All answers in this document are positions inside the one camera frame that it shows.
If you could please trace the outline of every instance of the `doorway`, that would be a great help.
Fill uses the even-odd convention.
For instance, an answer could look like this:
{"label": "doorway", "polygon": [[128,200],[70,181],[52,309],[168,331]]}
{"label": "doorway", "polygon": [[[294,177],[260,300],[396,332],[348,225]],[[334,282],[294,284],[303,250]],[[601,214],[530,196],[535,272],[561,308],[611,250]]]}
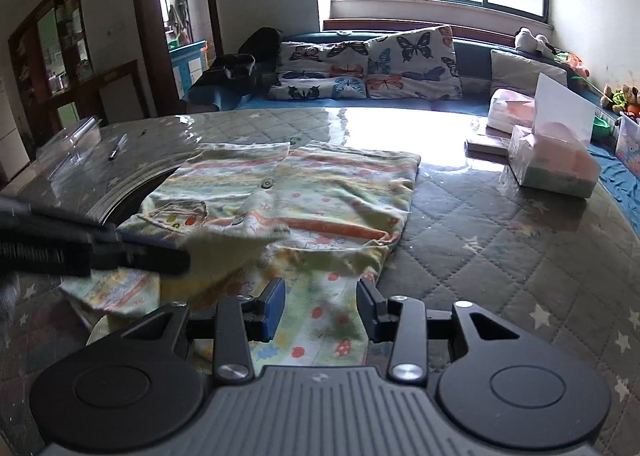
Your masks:
{"label": "doorway", "polygon": [[216,50],[208,0],[160,0],[166,46],[178,97],[215,60]]}
{"label": "doorway", "polygon": [[222,55],[216,0],[133,1],[156,111],[176,115],[194,80]]}

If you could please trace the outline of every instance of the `black bag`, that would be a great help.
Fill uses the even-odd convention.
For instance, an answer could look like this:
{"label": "black bag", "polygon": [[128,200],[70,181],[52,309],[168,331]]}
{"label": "black bag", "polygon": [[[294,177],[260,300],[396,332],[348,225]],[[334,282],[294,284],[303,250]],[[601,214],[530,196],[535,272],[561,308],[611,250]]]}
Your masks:
{"label": "black bag", "polygon": [[282,32],[275,28],[260,28],[240,46],[238,53],[253,55],[258,64],[275,60],[280,51],[281,35]]}
{"label": "black bag", "polygon": [[244,96],[254,91],[255,59],[252,55],[220,55],[194,86],[225,86]]}

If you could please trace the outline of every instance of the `metal screw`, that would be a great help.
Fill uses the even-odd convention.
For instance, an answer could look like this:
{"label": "metal screw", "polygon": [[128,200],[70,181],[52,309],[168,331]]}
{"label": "metal screw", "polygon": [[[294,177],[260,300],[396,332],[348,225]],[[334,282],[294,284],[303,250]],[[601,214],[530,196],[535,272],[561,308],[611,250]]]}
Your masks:
{"label": "metal screw", "polygon": [[249,375],[249,369],[241,364],[222,364],[218,374],[226,380],[242,380]]}
{"label": "metal screw", "polygon": [[398,380],[419,380],[422,378],[424,371],[420,366],[415,364],[398,364],[391,370],[391,374]]}

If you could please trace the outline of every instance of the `blue sofa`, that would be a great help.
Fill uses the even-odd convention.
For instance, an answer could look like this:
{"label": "blue sofa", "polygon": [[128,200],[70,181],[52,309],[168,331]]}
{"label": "blue sofa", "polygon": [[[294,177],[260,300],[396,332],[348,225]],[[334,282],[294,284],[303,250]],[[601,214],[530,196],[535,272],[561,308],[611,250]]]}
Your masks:
{"label": "blue sofa", "polygon": [[[348,40],[369,40],[393,32],[361,32],[361,31],[340,31],[340,32],[320,32],[302,35],[288,36],[283,41],[310,42],[313,44],[333,43]],[[492,77],[491,50],[500,50],[513,54],[522,55],[533,60],[546,62],[553,66],[567,71],[568,87],[581,96],[599,104],[599,97],[588,89],[584,89],[580,82],[571,80],[574,72],[564,64],[559,64],[553,60],[543,57],[535,57],[526,53],[518,52],[513,48],[507,48],[498,44],[487,44],[485,42],[472,41],[469,39],[453,39],[458,60],[458,71],[462,81],[463,100],[435,100],[430,102],[421,98],[404,98],[395,100],[373,100],[365,98],[363,100],[333,100],[322,98],[319,100],[268,100],[268,82],[258,82],[258,87],[252,94],[238,96],[228,92],[219,86],[194,86],[187,94],[187,101],[198,105],[216,105],[220,111],[241,110],[241,109],[273,109],[296,107],[342,107],[342,106],[363,106],[363,107],[401,107],[417,110],[437,110],[443,112],[458,112],[465,115],[486,116],[489,111],[490,84]],[[269,73],[275,70],[275,61],[268,64],[258,64],[258,74],[263,75],[265,80],[270,77]]]}

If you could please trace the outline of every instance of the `plastic bag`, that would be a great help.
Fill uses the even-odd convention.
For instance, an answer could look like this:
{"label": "plastic bag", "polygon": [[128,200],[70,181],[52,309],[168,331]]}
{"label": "plastic bag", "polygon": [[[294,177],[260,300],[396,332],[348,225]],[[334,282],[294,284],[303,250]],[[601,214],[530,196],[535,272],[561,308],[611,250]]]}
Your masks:
{"label": "plastic bag", "polygon": [[509,165],[518,183],[578,198],[589,198],[600,165],[576,140],[536,135],[516,125],[509,144]]}
{"label": "plastic bag", "polygon": [[514,90],[497,89],[491,97],[487,126],[511,133],[514,125],[531,127],[535,114],[534,100]]}

